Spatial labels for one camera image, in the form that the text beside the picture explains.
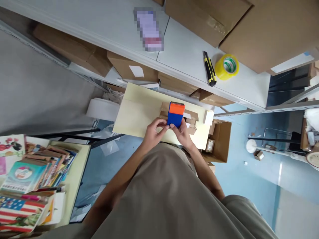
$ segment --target yellow tape roll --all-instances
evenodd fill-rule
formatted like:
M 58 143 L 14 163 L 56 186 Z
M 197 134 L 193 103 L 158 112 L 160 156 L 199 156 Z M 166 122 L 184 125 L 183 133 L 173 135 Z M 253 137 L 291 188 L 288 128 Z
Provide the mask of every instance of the yellow tape roll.
M 226 54 L 215 64 L 215 73 L 221 80 L 228 80 L 237 75 L 239 62 L 235 56 Z

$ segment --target hand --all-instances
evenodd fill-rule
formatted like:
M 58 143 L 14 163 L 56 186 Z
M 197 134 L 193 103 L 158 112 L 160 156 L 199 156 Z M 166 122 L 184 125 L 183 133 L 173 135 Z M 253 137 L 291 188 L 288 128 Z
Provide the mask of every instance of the hand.
M 182 123 L 181 123 L 179 129 L 173 124 L 170 124 L 170 127 L 172 128 L 172 130 L 176 134 L 176 137 L 177 137 L 178 141 L 187 150 L 190 150 L 191 148 L 195 147 L 195 144 L 193 143 L 193 141 L 190 138 L 189 133 L 187 131 L 187 125 L 186 125 L 186 122 L 185 122 L 184 118 L 182 119 Z
M 157 133 L 157 127 L 163 127 L 163 129 L 159 133 Z M 150 151 L 160 142 L 168 129 L 169 125 L 167 125 L 166 120 L 156 118 L 151 124 L 147 126 L 144 140 L 141 146 L 144 147 L 147 151 Z

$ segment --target book stack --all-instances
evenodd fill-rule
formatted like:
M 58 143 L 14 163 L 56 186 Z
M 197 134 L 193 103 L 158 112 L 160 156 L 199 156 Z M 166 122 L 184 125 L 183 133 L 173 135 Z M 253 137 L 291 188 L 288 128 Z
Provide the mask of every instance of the book stack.
M 0 137 L 0 238 L 59 223 L 65 180 L 78 150 L 21 135 Z

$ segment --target finger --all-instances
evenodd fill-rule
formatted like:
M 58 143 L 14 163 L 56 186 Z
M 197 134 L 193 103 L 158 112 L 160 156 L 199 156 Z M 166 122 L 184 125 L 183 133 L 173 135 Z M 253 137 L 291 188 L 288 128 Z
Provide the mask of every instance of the finger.
M 166 133 L 166 131 L 168 130 L 168 128 L 169 128 L 168 125 L 166 127 L 162 128 L 162 130 L 159 133 L 157 133 L 157 136 L 159 138 L 162 138 L 164 136 L 164 134 Z
M 179 129 L 180 129 L 180 131 L 187 130 L 187 125 L 186 125 L 186 121 L 184 118 L 182 118 L 182 123 L 180 124 Z
M 161 118 L 157 117 L 157 118 L 155 118 L 155 120 L 153 120 L 152 123 L 150 123 L 150 126 L 153 128 L 156 128 L 159 123 L 163 123 L 166 125 L 167 121 L 165 119 L 161 119 Z
M 167 124 L 164 124 L 164 123 L 159 123 L 159 124 L 157 125 L 157 127 L 162 127 L 162 128 L 164 128 L 165 126 L 167 126 Z
M 178 128 L 173 125 L 173 124 L 170 124 L 170 127 L 172 128 L 172 130 L 174 131 L 174 133 L 176 134 L 176 136 L 179 136 L 180 135 L 180 131 L 178 130 Z

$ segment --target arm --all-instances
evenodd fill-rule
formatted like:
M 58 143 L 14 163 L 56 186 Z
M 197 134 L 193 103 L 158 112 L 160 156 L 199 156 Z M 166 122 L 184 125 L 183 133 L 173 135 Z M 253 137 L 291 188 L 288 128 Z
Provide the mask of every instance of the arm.
M 94 230 L 94 232 L 99 228 L 123 195 L 144 156 L 160 142 L 169 128 L 166 124 L 166 120 L 156 118 L 147 127 L 142 144 L 101 192 L 83 221 L 83 223 Z M 163 129 L 157 133 L 157 127 L 163 127 Z
M 193 143 L 192 139 L 187 132 L 187 126 L 185 123 L 184 118 L 182 119 L 182 124 L 180 125 L 179 129 L 176 128 L 173 124 L 170 125 L 178 141 L 187 149 L 189 152 L 198 175 L 198 178 L 202 183 L 211 191 L 217 199 L 220 201 L 225 197 L 223 189 L 221 188 L 215 174 L 211 171 L 205 160 L 203 159 L 202 155 L 196 148 L 195 144 Z

